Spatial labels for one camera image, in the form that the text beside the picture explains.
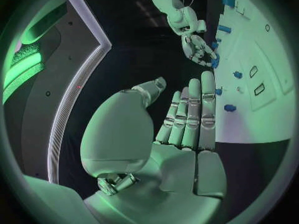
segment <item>rectangular slot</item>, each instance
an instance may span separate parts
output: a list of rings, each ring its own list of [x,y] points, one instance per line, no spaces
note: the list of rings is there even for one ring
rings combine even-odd
[[[258,96],[261,92],[263,92],[265,90],[265,86],[264,83],[261,83],[255,90],[254,90],[254,94],[256,96]]]
[[[256,66],[254,66],[253,68],[251,68],[249,74],[250,74],[250,78],[253,78],[253,76],[258,72],[258,68]]]

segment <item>white panel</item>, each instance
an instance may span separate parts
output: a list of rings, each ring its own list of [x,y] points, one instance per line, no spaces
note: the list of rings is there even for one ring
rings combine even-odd
[[[217,31],[219,66],[214,70],[216,88],[216,141],[263,143],[289,139],[295,113],[295,92],[290,60],[273,24],[249,0],[236,0],[235,8],[225,6],[219,25],[231,33]],[[250,70],[258,71],[250,78]],[[237,79],[233,73],[241,72]],[[254,90],[264,84],[264,90]],[[224,110],[234,105],[234,112]]]

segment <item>dark background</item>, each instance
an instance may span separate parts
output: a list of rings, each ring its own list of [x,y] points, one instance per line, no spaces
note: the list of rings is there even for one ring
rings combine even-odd
[[[14,8],[13,2],[17,0],[1,1],[3,22],[8,11]],[[157,132],[169,108],[172,94],[187,86],[190,79],[200,78],[201,72],[208,70],[185,58],[180,38],[168,27],[165,15],[161,14],[150,0],[86,1],[104,27],[113,49],[82,90],[69,118],[62,143],[60,184],[73,188],[82,198],[98,190],[96,180],[83,170],[79,155],[84,129],[96,108],[121,89],[129,89],[136,84],[163,76],[167,81],[167,89],[148,109]],[[288,11],[294,13],[294,16],[298,14],[298,0],[278,1],[288,7]],[[223,9],[221,0],[195,0],[192,8],[199,19],[207,21],[208,32],[205,38],[210,43],[215,37],[219,13]],[[229,220],[258,196],[274,174],[287,143],[271,143],[263,148],[259,144],[216,144],[230,182],[228,197],[224,202],[233,207],[220,210],[220,219]],[[265,173],[260,169],[258,161],[266,158],[268,160],[263,162],[263,168],[267,169],[267,175],[263,175]],[[298,184],[299,178],[296,177],[282,201],[262,221],[263,224],[273,223],[279,218],[285,221],[295,220]],[[4,184],[1,185],[1,190],[5,190]],[[7,192],[0,192],[0,203],[2,217],[10,218],[10,223],[27,222],[25,218],[22,221],[17,218],[22,212]]]

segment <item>robotic arm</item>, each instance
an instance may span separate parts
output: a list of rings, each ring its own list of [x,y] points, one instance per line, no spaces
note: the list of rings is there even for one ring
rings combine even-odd
[[[153,4],[167,15],[167,21],[171,29],[182,40],[182,48],[185,56],[202,66],[211,67],[211,63],[202,61],[204,52],[208,53],[211,59],[216,60],[217,56],[205,41],[195,32],[206,32],[204,20],[197,20],[195,11],[183,5],[180,0],[152,0]]]

